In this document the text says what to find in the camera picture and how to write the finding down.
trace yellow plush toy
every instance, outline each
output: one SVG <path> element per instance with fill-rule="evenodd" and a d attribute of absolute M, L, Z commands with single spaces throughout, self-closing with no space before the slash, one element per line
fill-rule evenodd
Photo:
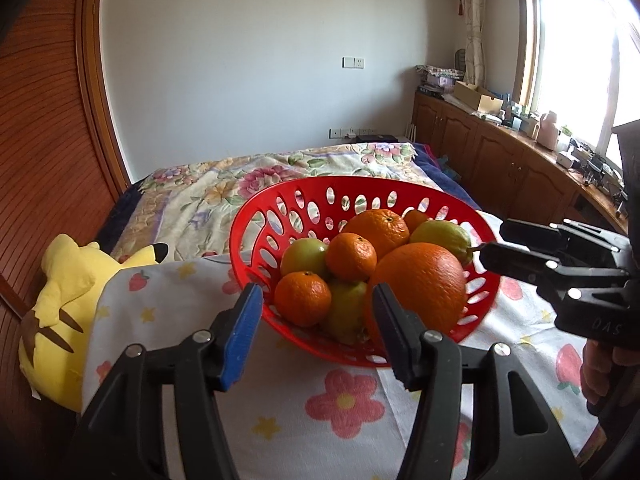
<path fill-rule="evenodd" d="M 36 391 L 81 410 L 84 360 L 104 285 L 120 269 L 159 263 L 167 252 L 166 244 L 147 246 L 119 264 L 96 242 L 79 247 L 67 235 L 54 238 L 42 258 L 47 284 L 20 326 L 20 368 Z"/>

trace cabinet door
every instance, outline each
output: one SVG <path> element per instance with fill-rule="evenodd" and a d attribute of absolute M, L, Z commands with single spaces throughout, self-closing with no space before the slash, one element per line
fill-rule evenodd
<path fill-rule="evenodd" d="M 443 105 L 440 133 L 442 141 L 433 149 L 437 156 L 447 155 L 448 165 L 467 181 L 473 163 L 473 144 L 478 122 L 453 106 Z"/>
<path fill-rule="evenodd" d="M 414 103 L 415 140 L 433 149 L 433 134 L 442 105 L 432 97 L 416 95 Z"/>
<path fill-rule="evenodd" d="M 569 178 L 537 153 L 529 153 L 515 173 L 509 217 L 537 224 L 561 222 L 575 192 Z"/>
<path fill-rule="evenodd" d="M 475 161 L 467 185 L 469 195 L 485 211 L 507 218 L 515 193 L 513 170 L 524 147 L 494 131 L 492 126 L 480 124 L 474 151 Z"/>

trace basket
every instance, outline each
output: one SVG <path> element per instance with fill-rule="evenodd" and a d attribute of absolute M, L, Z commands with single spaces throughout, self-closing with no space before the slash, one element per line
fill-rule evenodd
<path fill-rule="evenodd" d="M 271 293 L 280 279 L 278 270 L 284 250 L 297 238 L 320 238 L 328 242 L 347 220 L 367 208 L 387 208 L 404 216 L 411 209 L 426 211 L 436 219 L 460 224 L 471 234 L 473 245 L 495 240 L 484 219 L 457 198 L 411 182 L 364 176 L 316 176 L 289 180 L 251 197 L 234 219 L 230 233 L 230 257 L 241 286 L 258 283 L 264 291 L 262 318 L 291 341 L 323 359 L 365 367 L 387 366 L 373 346 L 347 346 L 325 336 L 318 328 L 304 329 L 281 318 L 271 304 Z M 250 222 L 258 222 L 250 262 L 241 256 L 242 239 Z M 484 270 L 474 253 L 465 267 L 467 311 L 449 336 L 456 342 L 469 335 L 491 308 L 500 276 Z"/>

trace beige curtain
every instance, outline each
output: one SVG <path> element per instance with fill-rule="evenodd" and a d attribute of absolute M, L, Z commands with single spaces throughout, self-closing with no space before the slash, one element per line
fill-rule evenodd
<path fill-rule="evenodd" d="M 466 23 L 465 81 L 484 86 L 484 53 L 482 52 L 482 25 L 484 0 L 462 0 Z"/>

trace small orange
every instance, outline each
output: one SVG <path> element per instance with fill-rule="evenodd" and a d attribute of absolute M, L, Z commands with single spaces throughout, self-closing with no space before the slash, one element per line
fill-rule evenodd
<path fill-rule="evenodd" d="M 367 209 L 349 220 L 342 232 L 356 233 L 368 240 L 379 261 L 396 247 L 407 243 L 410 235 L 402 217 L 389 209 Z"/>
<path fill-rule="evenodd" d="M 465 276 L 446 249 L 418 242 L 398 247 L 380 260 L 367 285 L 365 326 L 375 346 L 384 348 L 371 307 L 373 287 L 388 283 L 398 303 L 415 312 L 425 327 L 448 334 L 466 305 Z"/>
<path fill-rule="evenodd" d="M 430 218 L 427 213 L 423 213 L 422 211 L 418 211 L 417 209 L 411 209 L 411 211 L 407 212 L 404 215 L 404 223 L 409 228 L 409 232 L 411 234 L 414 233 L 418 225 L 427 222 L 428 220 L 433 220 Z"/>
<path fill-rule="evenodd" d="M 345 282 L 366 282 L 376 270 L 378 257 L 368 240 L 342 232 L 329 243 L 324 261 L 336 278 Z"/>
<path fill-rule="evenodd" d="M 331 308 L 331 291 L 324 280 L 308 270 L 292 272 L 276 285 L 273 304 L 280 315 L 301 327 L 320 323 Z"/>

